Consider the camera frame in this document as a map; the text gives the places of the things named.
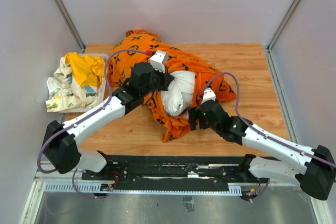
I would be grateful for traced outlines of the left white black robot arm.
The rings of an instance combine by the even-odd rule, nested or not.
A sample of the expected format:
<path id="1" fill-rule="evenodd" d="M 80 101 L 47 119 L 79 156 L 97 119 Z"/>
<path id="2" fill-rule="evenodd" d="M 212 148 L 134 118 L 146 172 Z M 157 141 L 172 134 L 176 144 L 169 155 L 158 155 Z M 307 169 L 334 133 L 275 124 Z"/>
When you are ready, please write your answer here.
<path id="1" fill-rule="evenodd" d="M 131 76 L 100 105 L 62 124 L 49 123 L 40 153 L 60 174 L 84 169 L 102 180 L 108 179 L 112 166 L 107 158 L 98 151 L 80 150 L 79 145 L 109 122 L 142 105 L 147 95 L 168 90 L 173 79 L 167 70 L 160 72 L 149 63 L 137 63 Z"/>

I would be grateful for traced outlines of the white pillow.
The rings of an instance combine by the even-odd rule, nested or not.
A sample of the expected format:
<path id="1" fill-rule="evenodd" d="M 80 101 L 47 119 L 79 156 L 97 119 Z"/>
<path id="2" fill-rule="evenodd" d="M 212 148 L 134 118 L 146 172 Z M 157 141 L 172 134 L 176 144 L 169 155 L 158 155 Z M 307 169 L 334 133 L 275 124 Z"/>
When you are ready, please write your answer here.
<path id="1" fill-rule="evenodd" d="M 175 71 L 171 75 L 174 80 L 170 83 L 167 91 L 161 91 L 161 100 L 166 112 L 179 116 L 191 106 L 195 87 L 195 73 Z"/>

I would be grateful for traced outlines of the orange black-patterned plush pillowcase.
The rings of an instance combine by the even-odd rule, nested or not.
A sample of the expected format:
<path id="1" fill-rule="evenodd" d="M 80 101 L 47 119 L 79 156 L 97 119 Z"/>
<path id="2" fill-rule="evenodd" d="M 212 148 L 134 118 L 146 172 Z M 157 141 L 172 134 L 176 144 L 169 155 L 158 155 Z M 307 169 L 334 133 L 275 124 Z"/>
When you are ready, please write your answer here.
<path id="1" fill-rule="evenodd" d="M 201 100 L 198 97 L 198 92 L 208 85 L 209 81 L 211 82 L 209 87 L 214 91 L 219 102 L 232 102 L 237 98 L 224 77 L 219 75 L 220 70 L 215 69 L 205 60 L 192 53 L 164 43 L 158 35 L 143 29 L 127 31 L 125 39 L 114 47 L 113 57 L 108 63 L 110 85 L 119 87 L 125 79 L 130 77 L 135 64 L 148 62 L 149 57 L 144 54 L 144 51 L 147 50 L 161 50 L 168 54 L 165 64 L 169 74 L 175 71 L 195 73 L 194 94 L 190 107 L 200 104 Z M 162 104 L 161 91 L 147 96 L 146 100 L 148 100 L 148 103 L 145 106 L 152 110 L 153 117 L 158 124 L 166 129 L 165 133 L 160 136 L 162 142 L 179 138 L 191 130 L 188 123 L 188 108 L 179 116 L 168 115 Z"/>

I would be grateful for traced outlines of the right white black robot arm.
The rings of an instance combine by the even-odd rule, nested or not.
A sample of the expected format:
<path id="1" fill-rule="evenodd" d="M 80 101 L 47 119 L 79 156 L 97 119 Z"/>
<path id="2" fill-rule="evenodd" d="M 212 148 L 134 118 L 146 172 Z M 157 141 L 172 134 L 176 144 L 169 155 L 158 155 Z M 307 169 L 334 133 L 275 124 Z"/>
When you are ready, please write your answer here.
<path id="1" fill-rule="evenodd" d="M 273 159 L 245 155 L 238 168 L 244 182 L 253 178 L 283 181 L 301 188 L 309 196 L 327 200 L 335 180 L 335 161 L 325 146 L 296 144 L 267 132 L 241 116 L 230 116 L 214 100 L 188 110 L 191 130 L 211 129 L 227 142 L 258 149 Z"/>

